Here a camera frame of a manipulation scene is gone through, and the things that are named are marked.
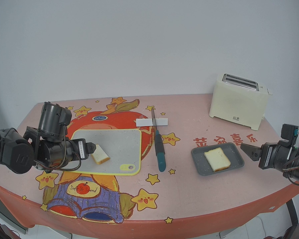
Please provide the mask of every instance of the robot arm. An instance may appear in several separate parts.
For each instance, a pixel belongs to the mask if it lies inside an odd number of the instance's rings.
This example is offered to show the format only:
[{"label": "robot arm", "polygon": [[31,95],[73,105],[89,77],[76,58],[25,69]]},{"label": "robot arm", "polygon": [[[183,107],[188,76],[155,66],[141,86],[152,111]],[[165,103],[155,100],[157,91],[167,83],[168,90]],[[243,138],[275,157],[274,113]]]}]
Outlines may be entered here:
[{"label": "robot arm", "polygon": [[[96,146],[84,138],[66,137],[71,118],[67,108],[45,102],[38,128],[28,126],[23,137],[14,128],[0,130],[0,164],[18,174],[28,172],[32,166],[46,173],[79,169],[81,160],[87,159]],[[62,168],[75,160],[79,161],[76,168]]]},{"label": "robot arm", "polygon": [[261,169],[275,168],[283,173],[291,183],[299,185],[291,180],[299,181],[299,148],[295,147],[299,127],[296,125],[283,124],[281,138],[278,143],[266,142],[261,147],[242,143],[240,148],[253,161],[259,161]]}]

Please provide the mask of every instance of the white toaster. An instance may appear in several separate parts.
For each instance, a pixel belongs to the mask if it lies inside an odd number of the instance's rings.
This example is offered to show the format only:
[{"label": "white toaster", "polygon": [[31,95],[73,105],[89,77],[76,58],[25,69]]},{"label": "white toaster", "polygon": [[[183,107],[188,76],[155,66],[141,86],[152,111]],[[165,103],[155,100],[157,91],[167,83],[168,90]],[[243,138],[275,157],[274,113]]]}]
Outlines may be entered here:
[{"label": "white toaster", "polygon": [[230,74],[218,75],[209,116],[258,130],[270,91],[260,83]]}]

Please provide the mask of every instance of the gray tray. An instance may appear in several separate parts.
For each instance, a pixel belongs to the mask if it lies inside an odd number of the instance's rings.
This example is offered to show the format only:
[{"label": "gray tray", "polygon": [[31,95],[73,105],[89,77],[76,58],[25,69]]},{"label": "gray tray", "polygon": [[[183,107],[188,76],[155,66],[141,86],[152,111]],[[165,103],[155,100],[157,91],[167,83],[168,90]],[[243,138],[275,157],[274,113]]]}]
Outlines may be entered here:
[{"label": "gray tray", "polygon": [[[230,167],[228,167],[227,169],[214,172],[213,169],[211,168],[210,164],[208,163],[208,160],[205,157],[204,152],[207,152],[209,150],[216,149],[216,148],[222,148],[222,150],[224,151],[225,155],[228,157],[231,164],[230,164]],[[245,164],[237,147],[232,142],[194,148],[194,149],[192,149],[192,156],[193,156],[194,163],[195,163],[198,173],[200,175],[204,175],[204,176],[236,169],[236,168],[244,166],[244,164]]]}]

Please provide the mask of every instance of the toaster slot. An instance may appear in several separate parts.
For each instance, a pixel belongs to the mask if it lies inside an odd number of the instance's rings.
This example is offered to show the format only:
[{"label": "toaster slot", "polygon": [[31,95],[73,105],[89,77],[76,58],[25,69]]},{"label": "toaster slot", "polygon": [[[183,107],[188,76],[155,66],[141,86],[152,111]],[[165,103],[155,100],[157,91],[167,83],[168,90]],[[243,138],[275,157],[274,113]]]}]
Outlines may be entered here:
[{"label": "toaster slot", "polygon": [[258,83],[255,81],[251,81],[248,79],[244,79],[238,76],[225,74],[223,77],[223,82],[233,84],[242,88],[246,88],[249,90],[259,91]]}]

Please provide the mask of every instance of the cutting board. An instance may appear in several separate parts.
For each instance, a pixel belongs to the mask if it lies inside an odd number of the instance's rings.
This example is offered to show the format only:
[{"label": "cutting board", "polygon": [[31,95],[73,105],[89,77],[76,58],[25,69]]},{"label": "cutting board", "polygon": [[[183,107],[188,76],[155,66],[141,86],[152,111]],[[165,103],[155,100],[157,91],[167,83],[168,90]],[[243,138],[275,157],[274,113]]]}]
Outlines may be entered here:
[{"label": "cutting board", "polygon": [[[93,157],[82,160],[81,167],[74,173],[102,175],[135,175],[141,169],[141,139],[138,129],[80,129],[72,139],[85,138],[86,142],[99,144],[110,159],[100,165]],[[70,162],[64,168],[74,168],[78,161]]]}]

